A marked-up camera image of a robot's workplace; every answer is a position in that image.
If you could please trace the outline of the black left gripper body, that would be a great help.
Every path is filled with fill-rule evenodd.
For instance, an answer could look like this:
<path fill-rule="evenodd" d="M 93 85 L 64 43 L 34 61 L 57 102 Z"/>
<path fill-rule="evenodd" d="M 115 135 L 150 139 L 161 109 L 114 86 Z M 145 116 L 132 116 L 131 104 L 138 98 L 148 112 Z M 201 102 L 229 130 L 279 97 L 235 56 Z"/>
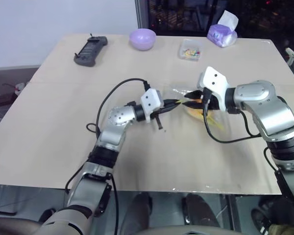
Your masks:
<path fill-rule="evenodd" d="M 151 113 L 151 119 L 155 119 L 156 123 L 158 125 L 158 129 L 162 130 L 163 129 L 163 125 L 161 123 L 161 120 L 159 118 L 159 115 L 163 113 L 163 109 L 160 108 L 159 110 L 156 110 L 154 112 Z"/>

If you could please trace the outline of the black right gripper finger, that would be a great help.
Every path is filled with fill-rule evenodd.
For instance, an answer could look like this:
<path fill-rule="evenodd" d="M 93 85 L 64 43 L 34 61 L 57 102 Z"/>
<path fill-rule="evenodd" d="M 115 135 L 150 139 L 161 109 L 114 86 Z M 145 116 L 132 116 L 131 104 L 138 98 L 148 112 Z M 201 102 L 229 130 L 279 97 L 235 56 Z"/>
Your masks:
<path fill-rule="evenodd" d="M 184 106 L 192 109 L 203 109 L 203 103 L 198 103 L 195 101 L 186 101 L 182 103 Z"/>
<path fill-rule="evenodd" d="M 184 95 L 184 97 L 188 99 L 201 99 L 202 96 L 203 94 L 202 94 L 202 91 L 200 90 L 191 91 Z"/>

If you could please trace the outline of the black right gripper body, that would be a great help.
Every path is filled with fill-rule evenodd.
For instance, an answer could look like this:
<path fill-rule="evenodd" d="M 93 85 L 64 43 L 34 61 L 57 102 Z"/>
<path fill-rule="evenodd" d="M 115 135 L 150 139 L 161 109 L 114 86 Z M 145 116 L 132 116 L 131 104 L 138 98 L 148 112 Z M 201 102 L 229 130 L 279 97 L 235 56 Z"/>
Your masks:
<path fill-rule="evenodd" d="M 208 89 L 204 88 L 202 92 L 202 104 L 204 110 L 219 110 L 219 101 L 213 95 L 213 92 Z"/>

